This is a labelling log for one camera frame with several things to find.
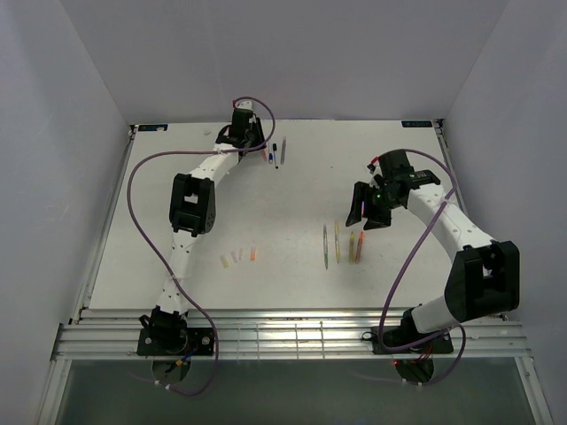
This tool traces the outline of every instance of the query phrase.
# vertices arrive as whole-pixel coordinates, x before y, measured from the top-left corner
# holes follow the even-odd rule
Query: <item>pen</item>
[[[285,162],[285,145],[287,144],[287,137],[283,138],[282,142],[282,153],[280,153],[280,165],[282,166]]]
[[[327,247],[327,225],[322,225],[322,254],[325,257],[325,269],[329,270],[329,248]]]
[[[358,236],[358,246],[356,247],[356,258],[354,259],[354,262],[356,264],[361,262],[362,241],[363,240],[364,240],[364,233],[361,232],[361,234]]]
[[[276,170],[277,170],[277,144],[272,143],[272,151],[274,152],[274,165],[276,166]]]
[[[348,242],[348,262],[354,263],[354,232],[351,232],[351,238]]]
[[[338,221],[335,220],[335,255],[337,263],[340,262],[340,245],[338,244]]]

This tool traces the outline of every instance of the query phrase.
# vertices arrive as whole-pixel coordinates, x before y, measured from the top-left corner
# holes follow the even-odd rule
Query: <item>white table surface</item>
[[[210,150],[221,123],[172,124],[165,132],[136,135],[106,241],[92,310],[150,310],[166,270],[137,233],[126,206],[126,182],[133,166],[158,151]],[[266,134],[269,123],[264,124]],[[361,263],[348,263],[351,229],[344,223],[353,185],[369,180],[366,165],[393,149],[413,148],[443,159],[433,128],[403,128],[399,121],[278,121],[273,141],[287,136],[285,164],[275,170],[259,153],[248,155],[216,189],[213,230],[194,251],[187,291],[212,309],[354,309],[382,306],[385,296],[423,223],[407,210],[392,212],[392,226],[365,233]],[[171,186],[204,157],[157,158],[143,166],[133,187],[133,203],[148,235],[169,256]],[[431,169],[449,188],[443,171],[426,158],[410,155],[419,169]],[[334,250],[334,222],[340,223],[341,262]],[[322,255],[322,227],[329,231],[329,270]],[[257,247],[251,262],[250,248]],[[245,248],[234,264],[230,252]],[[231,263],[224,268],[220,256]],[[430,237],[417,254],[392,305],[410,307],[442,294],[451,263]]]

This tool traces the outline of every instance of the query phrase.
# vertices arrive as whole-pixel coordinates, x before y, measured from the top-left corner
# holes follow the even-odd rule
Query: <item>white wall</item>
[[[444,117],[508,0],[62,0],[130,123]]]
[[[0,422],[35,418],[128,127],[58,0],[0,0]]]
[[[447,116],[472,218],[522,255],[525,325],[556,423],[567,422],[567,3],[510,0]]]

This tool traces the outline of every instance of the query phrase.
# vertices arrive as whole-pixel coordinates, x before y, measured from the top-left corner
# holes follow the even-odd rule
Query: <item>yellow marker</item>
[[[224,255],[221,255],[221,263],[224,266],[224,268],[228,268],[230,266],[229,261]]]
[[[335,255],[337,256],[337,263],[340,262],[340,245],[338,244],[338,221],[335,220]]]
[[[348,243],[348,262],[354,263],[354,232],[351,232],[351,239]]]
[[[356,264],[361,262],[361,254],[362,254],[362,242],[364,241],[364,233],[361,232],[361,235],[358,236],[358,246],[356,247],[356,257],[354,262]]]

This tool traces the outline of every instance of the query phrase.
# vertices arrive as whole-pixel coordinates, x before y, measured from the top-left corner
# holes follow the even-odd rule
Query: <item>black label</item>
[[[401,126],[404,128],[433,127],[431,121],[402,121]]]
[[[141,124],[138,131],[167,131],[167,124]]]

